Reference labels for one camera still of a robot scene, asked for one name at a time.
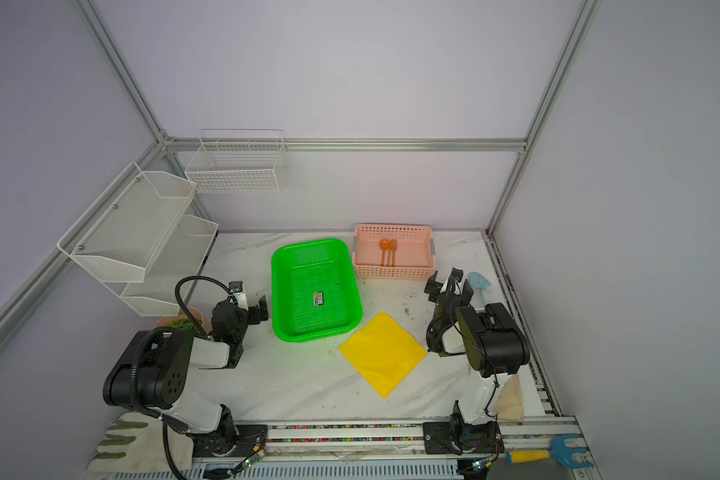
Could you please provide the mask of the green plastic basket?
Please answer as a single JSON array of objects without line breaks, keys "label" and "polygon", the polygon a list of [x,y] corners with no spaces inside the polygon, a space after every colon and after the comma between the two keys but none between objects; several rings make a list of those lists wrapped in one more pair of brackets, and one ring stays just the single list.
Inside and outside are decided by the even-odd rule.
[{"label": "green plastic basket", "polygon": [[[341,335],[363,317],[357,280],[346,243],[327,238],[291,244],[271,258],[275,335],[301,343]],[[325,303],[315,306],[315,292]]]}]

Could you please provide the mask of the yellow paper napkin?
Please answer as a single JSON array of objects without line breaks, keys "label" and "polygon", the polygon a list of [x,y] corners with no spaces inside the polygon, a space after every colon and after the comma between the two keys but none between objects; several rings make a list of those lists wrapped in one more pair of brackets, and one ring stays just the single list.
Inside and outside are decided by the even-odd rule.
[{"label": "yellow paper napkin", "polygon": [[339,351],[383,399],[427,355],[427,350],[385,311],[341,344]]}]

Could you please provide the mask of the orange plastic fork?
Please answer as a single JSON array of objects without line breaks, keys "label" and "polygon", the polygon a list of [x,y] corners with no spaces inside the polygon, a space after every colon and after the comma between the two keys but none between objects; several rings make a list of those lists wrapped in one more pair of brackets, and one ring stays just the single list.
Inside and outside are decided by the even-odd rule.
[{"label": "orange plastic fork", "polygon": [[390,248],[389,248],[389,258],[388,258],[388,265],[390,267],[395,266],[395,260],[396,260],[396,251],[398,249],[398,241],[396,239],[392,239],[390,241]]}]

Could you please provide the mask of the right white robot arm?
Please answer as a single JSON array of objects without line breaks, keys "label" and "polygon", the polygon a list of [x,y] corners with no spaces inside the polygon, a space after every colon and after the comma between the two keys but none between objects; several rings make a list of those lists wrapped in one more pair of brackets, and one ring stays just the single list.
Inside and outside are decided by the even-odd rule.
[{"label": "right white robot arm", "polygon": [[504,451],[498,424],[500,395],[512,377],[530,361],[531,351],[502,303],[487,302],[482,309],[471,304],[475,292],[484,292],[482,276],[454,268],[446,282],[432,274],[424,293],[435,304],[426,329],[430,353],[441,358],[464,356],[473,386],[454,401],[444,422],[423,424],[428,454],[495,453]]}]

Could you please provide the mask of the pink plastic basket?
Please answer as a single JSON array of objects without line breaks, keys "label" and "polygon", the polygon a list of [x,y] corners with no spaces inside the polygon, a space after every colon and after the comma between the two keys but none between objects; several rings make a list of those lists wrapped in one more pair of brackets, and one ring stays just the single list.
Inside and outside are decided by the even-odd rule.
[{"label": "pink plastic basket", "polygon": [[357,277],[362,279],[426,280],[436,270],[430,227],[397,224],[359,224],[351,252]]}]

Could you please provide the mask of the orange plastic spoon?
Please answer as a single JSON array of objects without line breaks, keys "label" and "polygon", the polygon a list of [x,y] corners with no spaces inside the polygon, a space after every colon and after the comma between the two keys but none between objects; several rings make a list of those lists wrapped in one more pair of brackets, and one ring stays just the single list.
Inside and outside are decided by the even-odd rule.
[{"label": "orange plastic spoon", "polygon": [[381,249],[380,266],[384,267],[386,265],[386,256],[387,256],[388,250],[391,247],[391,242],[388,239],[381,239],[379,241],[379,247]]}]

